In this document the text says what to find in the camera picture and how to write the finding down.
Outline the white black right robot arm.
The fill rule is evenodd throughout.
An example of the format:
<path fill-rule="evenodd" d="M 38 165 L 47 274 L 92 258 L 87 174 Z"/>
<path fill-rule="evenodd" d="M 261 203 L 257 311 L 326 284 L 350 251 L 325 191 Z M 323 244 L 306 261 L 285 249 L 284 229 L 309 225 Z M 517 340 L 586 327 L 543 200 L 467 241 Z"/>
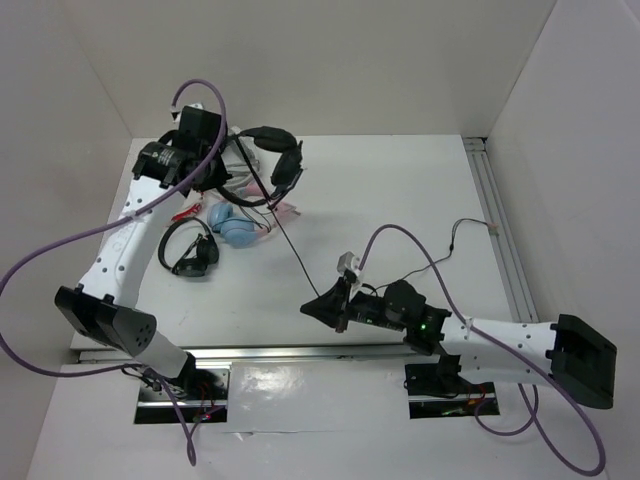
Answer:
<path fill-rule="evenodd" d="M 436 379 L 448 392 L 468 383 L 551 383 L 582 406 L 613 406 L 617 348 L 574 315 L 547 323 L 459 319 L 404 280 L 377 296 L 339 279 L 327 296 L 337 331 L 351 322 L 400 331 L 411 350 L 438 356 Z"/>

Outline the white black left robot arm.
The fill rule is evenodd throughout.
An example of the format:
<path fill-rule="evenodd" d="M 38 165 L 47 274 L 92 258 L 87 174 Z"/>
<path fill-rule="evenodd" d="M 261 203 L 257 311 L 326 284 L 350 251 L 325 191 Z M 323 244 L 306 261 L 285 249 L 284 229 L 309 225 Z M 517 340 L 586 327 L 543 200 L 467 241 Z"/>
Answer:
<path fill-rule="evenodd" d="M 202 278 L 219 261 L 217 235 L 246 248 L 283 226 L 295 211 L 284 198 L 301 177 L 303 143 L 275 127 L 233 131 L 199 106 L 174 119 L 176 129 L 139 152 L 121 225 L 54 303 L 79 334 L 128 354 L 145 381 L 184 399 L 213 379 L 138 310 L 148 264 L 157 259 L 175 276 Z"/>

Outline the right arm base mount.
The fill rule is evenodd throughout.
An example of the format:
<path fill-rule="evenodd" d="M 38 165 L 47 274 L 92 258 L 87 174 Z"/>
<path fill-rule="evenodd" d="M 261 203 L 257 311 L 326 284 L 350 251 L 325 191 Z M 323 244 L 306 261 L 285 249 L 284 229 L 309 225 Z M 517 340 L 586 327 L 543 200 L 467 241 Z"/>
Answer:
<path fill-rule="evenodd" d="M 462 418 L 500 414 L 493 383 L 471 384 L 458 378 L 440 378 L 435 363 L 406 364 L 404 388 L 411 419 Z"/>

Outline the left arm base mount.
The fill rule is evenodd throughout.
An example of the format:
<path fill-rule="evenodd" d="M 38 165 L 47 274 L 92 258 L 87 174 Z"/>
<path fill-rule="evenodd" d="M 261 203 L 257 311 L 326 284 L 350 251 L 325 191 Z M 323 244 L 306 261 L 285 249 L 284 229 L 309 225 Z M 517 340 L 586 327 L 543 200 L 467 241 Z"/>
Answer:
<path fill-rule="evenodd" d="M 169 394 L 156 378 L 134 371 L 126 371 L 126 374 L 139 381 L 135 424 L 179 423 Z M 230 377 L 230 368 L 222 365 L 201 369 L 194 379 L 184 384 L 177 379 L 166 383 L 188 425 L 226 423 Z"/>

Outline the black headset with microphone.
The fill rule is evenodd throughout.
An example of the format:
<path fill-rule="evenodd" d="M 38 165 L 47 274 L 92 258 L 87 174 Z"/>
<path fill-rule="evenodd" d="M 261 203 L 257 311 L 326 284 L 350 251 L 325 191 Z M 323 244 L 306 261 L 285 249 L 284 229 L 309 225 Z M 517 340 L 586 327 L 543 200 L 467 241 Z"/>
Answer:
<path fill-rule="evenodd" d="M 247 165 L 254 177 L 252 183 L 237 191 L 230 191 L 220 186 L 215 191 L 226 200 L 241 207 L 274 208 L 296 187 L 303 173 L 303 141 L 292 133 L 276 127 L 261 126 L 241 129 L 231 136 L 238 143 L 240 151 L 245 155 L 239 142 L 245 138 L 261 163 L 261 170 L 256 173 L 248 159 Z"/>

